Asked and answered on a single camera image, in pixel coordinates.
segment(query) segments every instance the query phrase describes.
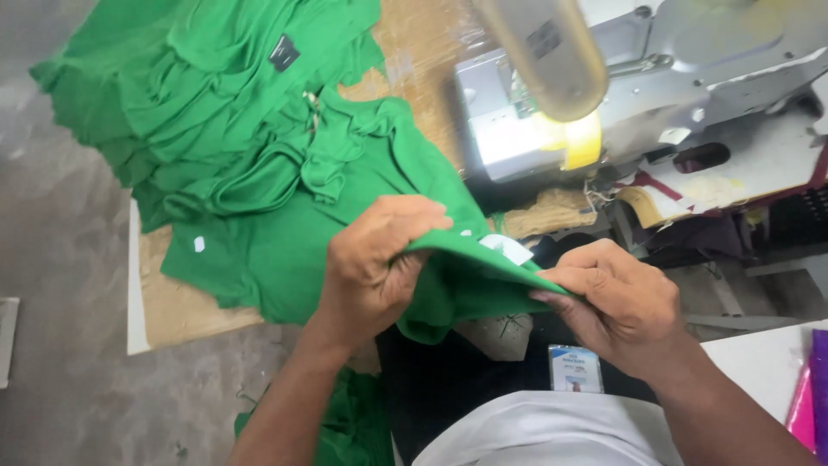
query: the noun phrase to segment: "man's right hand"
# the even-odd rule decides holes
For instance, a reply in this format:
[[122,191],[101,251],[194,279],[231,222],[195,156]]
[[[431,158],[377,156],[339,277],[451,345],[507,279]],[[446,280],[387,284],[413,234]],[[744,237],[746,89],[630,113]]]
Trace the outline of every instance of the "man's right hand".
[[672,375],[702,351],[685,330],[678,287],[611,240],[572,250],[539,275],[589,301],[532,292],[556,308],[581,345],[629,376],[651,386],[676,383]]

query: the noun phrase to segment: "black label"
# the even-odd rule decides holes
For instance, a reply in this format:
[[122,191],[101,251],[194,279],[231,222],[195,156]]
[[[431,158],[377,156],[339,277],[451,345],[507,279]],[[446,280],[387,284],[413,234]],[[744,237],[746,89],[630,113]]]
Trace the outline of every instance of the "black label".
[[282,34],[276,48],[270,54],[270,62],[276,67],[278,71],[287,70],[288,66],[292,65],[297,58],[299,58],[299,51],[293,45],[287,36]]
[[558,48],[561,44],[561,33],[552,21],[547,21],[526,39],[526,43],[535,53],[535,58],[540,60]]

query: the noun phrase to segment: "white shirt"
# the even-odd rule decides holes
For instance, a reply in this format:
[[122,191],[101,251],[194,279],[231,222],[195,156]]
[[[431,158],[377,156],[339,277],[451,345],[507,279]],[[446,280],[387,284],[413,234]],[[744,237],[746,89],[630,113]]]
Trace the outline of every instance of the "white shirt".
[[682,466],[664,411],[621,396],[519,391],[469,413],[413,466]]

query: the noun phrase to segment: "man's left hand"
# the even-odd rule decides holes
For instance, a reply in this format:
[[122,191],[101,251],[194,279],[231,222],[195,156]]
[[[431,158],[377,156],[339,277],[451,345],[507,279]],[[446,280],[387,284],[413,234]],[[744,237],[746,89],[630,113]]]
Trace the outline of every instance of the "man's left hand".
[[379,197],[330,241],[319,307],[305,333],[347,358],[391,327],[411,302],[429,255],[402,251],[452,224],[445,206],[423,196]]

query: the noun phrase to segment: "id badge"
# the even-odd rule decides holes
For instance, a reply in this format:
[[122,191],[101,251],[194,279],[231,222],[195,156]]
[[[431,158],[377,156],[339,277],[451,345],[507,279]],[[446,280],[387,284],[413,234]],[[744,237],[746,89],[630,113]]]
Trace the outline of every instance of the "id badge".
[[600,361],[586,348],[550,345],[549,375],[554,391],[604,393]]

